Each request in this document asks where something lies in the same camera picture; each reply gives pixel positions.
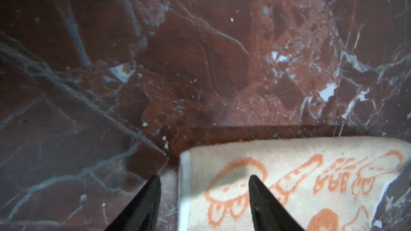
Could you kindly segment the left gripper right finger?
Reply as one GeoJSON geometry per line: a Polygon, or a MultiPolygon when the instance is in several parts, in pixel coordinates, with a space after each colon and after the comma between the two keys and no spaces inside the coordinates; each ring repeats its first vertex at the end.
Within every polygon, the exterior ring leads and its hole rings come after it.
{"type": "Polygon", "coordinates": [[[249,179],[249,202],[255,231],[303,231],[256,175],[249,179]]]}

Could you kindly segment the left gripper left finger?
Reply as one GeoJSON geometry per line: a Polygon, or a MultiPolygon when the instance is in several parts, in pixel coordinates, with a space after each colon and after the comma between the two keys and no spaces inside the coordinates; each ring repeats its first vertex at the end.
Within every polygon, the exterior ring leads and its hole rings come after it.
{"type": "Polygon", "coordinates": [[[152,176],[106,231],[154,231],[161,202],[161,180],[152,176]]]}

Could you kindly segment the orange bunny pattern towel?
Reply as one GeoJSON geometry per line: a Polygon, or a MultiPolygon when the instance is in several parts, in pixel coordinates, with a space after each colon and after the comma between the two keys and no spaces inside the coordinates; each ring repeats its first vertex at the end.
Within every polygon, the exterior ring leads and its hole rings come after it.
{"type": "Polygon", "coordinates": [[[368,231],[387,189],[411,161],[408,142],[370,136],[199,146],[179,167],[180,231],[251,231],[256,175],[308,231],[368,231]]]}

